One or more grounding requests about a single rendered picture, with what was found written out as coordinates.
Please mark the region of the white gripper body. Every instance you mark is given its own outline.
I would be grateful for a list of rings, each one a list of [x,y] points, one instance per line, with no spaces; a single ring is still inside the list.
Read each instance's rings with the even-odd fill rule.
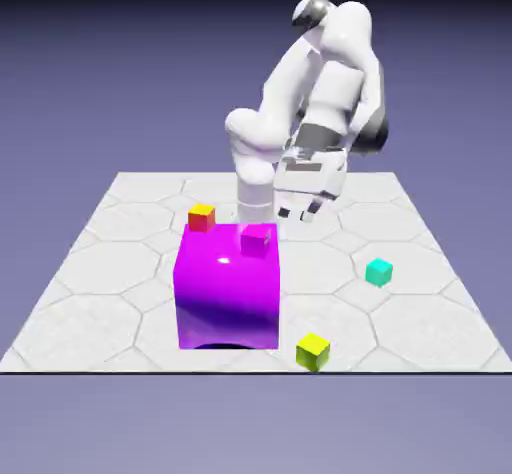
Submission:
[[[312,150],[289,148],[278,163],[274,189],[336,200],[343,189],[347,173],[344,148]]]

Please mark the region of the small magenta cube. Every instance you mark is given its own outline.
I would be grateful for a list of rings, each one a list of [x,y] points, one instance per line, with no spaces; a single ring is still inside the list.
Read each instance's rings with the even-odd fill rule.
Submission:
[[[268,224],[249,224],[240,234],[241,254],[248,257],[265,257],[269,250],[271,227]]]

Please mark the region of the small orange cube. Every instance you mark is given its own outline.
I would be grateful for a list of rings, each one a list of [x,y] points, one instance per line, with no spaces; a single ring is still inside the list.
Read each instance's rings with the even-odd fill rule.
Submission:
[[[188,211],[188,228],[193,232],[208,232],[216,224],[215,207],[195,204]]]

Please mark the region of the small cyan cube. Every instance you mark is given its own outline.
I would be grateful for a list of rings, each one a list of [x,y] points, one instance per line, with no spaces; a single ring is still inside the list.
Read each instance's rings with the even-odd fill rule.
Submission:
[[[382,287],[390,282],[393,273],[393,265],[380,258],[375,258],[366,265],[365,280],[376,286]]]

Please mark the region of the small yellow cube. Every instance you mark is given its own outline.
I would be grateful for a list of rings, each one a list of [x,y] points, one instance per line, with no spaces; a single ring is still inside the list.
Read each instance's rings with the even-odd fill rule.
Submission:
[[[318,372],[328,361],[329,353],[329,340],[308,333],[296,345],[296,362],[309,371]]]

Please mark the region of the large magenta box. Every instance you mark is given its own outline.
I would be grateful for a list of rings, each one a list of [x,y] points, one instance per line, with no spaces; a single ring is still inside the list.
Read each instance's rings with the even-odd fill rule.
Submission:
[[[279,346],[278,231],[271,227],[265,257],[241,254],[247,225],[217,224],[208,232],[184,228],[173,269],[178,344],[276,350]]]

